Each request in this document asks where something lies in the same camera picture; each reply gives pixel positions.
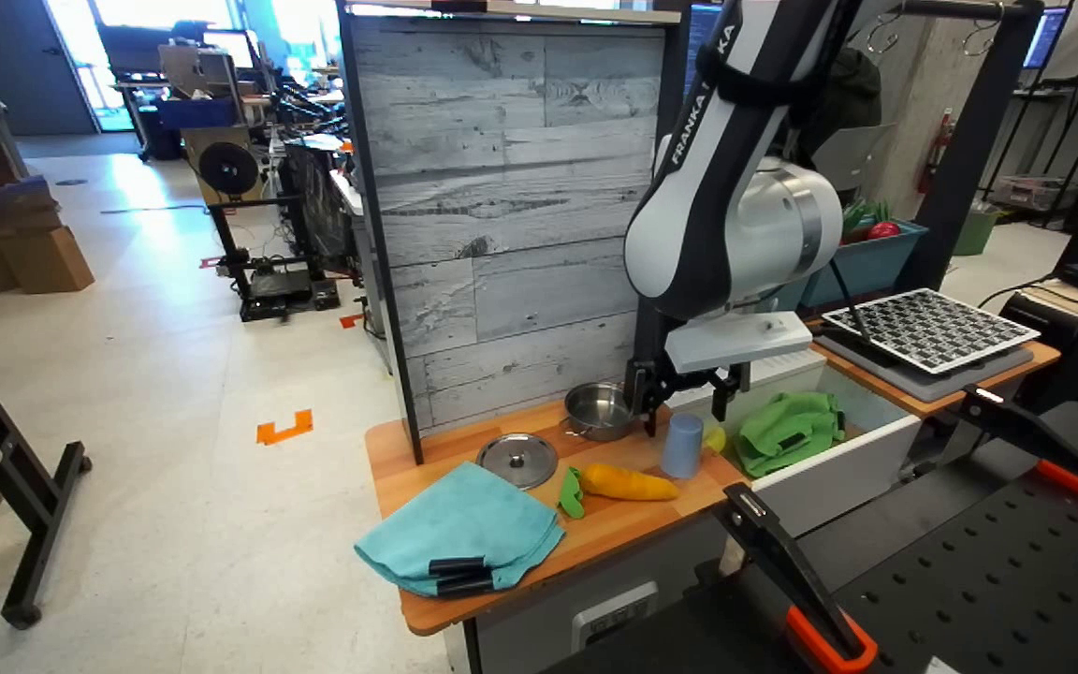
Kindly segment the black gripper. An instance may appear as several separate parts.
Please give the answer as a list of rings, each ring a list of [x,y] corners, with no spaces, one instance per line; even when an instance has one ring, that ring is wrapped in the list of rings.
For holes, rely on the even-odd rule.
[[[707,368],[682,373],[665,357],[633,357],[627,362],[627,402],[643,419],[649,438],[654,438],[659,424],[665,419],[665,402],[682,391],[710,391],[710,415],[722,424],[727,407],[738,392],[748,391],[748,368]]]

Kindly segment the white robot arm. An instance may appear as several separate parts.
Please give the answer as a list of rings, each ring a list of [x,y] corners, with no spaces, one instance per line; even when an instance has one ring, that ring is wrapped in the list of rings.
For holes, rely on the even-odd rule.
[[[756,360],[813,346],[773,298],[836,257],[841,199],[825,171],[775,159],[775,137],[825,97],[856,13],[863,0],[730,0],[695,56],[620,252],[639,297],[627,402],[643,429],[695,386],[727,419]]]

